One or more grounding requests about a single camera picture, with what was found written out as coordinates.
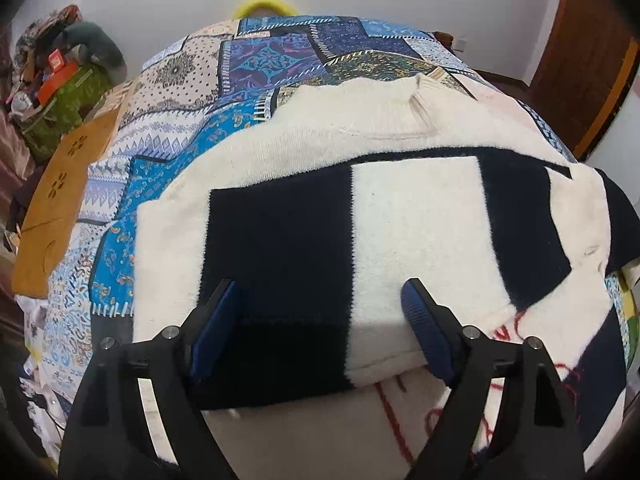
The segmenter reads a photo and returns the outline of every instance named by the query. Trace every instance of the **wooden door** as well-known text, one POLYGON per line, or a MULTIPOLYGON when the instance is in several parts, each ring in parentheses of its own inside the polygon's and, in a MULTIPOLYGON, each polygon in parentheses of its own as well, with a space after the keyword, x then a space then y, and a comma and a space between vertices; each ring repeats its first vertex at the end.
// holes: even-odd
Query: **wooden door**
POLYGON ((529 99, 577 158, 617 113, 637 54, 631 28, 612 0, 560 0, 529 99))

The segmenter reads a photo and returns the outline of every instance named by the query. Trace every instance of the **patchwork bedsheet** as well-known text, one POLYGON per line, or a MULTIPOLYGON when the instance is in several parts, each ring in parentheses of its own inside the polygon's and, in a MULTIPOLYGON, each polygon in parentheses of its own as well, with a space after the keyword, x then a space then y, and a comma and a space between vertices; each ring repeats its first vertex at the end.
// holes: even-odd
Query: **patchwork bedsheet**
MULTIPOLYGON (((131 339, 140 204, 157 199, 223 139, 269 120, 300 85, 417 73, 529 123, 575 161, 532 108, 498 92, 432 34, 405 25, 343 16, 233 20, 182 38, 145 63, 116 134, 89 167, 68 250, 49 278, 38 364, 65 407, 99 334, 131 339)), ((629 366, 638 340, 636 306, 621 275, 608 276, 606 285, 618 314, 614 337, 622 338, 629 366)))

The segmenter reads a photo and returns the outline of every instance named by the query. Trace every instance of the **silver bolt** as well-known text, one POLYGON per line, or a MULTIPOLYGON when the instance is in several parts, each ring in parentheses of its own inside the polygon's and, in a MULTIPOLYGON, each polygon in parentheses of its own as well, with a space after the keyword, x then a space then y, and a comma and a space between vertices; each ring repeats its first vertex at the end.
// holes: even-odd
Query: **silver bolt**
POLYGON ((532 335, 530 337, 527 337, 527 343, 529 344, 529 346, 531 348, 533 348, 534 350, 540 350, 541 348, 544 347, 544 345, 542 344, 542 341, 540 341, 540 339, 538 339, 536 336, 532 335))
POLYGON ((173 339, 180 333, 180 328, 175 325, 165 326, 162 329, 162 337, 165 339, 173 339))
POLYGON ((480 337, 480 330, 473 325, 467 325, 462 329, 462 333, 467 339, 478 339, 480 337))
POLYGON ((100 348, 102 348, 103 350, 108 350, 115 344, 116 344, 116 340, 110 335, 108 335, 102 341, 100 341, 100 348))

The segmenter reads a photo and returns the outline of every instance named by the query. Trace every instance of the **electrical socket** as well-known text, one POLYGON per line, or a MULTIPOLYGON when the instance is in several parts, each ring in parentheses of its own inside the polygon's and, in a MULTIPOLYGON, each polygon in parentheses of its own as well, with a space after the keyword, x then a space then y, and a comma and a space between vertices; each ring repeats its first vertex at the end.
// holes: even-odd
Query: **electrical socket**
POLYGON ((453 40, 453 50, 457 52, 464 52, 466 49, 466 40, 464 38, 456 38, 453 40))

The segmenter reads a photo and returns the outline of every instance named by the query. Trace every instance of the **baseboard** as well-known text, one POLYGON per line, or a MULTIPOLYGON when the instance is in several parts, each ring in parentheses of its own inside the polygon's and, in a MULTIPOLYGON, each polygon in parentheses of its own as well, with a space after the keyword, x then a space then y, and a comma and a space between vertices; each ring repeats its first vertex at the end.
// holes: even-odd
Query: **baseboard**
POLYGON ((507 85, 513 85, 520 88, 523 92, 529 91, 529 86, 520 79, 514 79, 505 75, 494 74, 493 72, 485 72, 484 70, 476 70, 482 77, 484 77, 489 83, 505 83, 507 85))

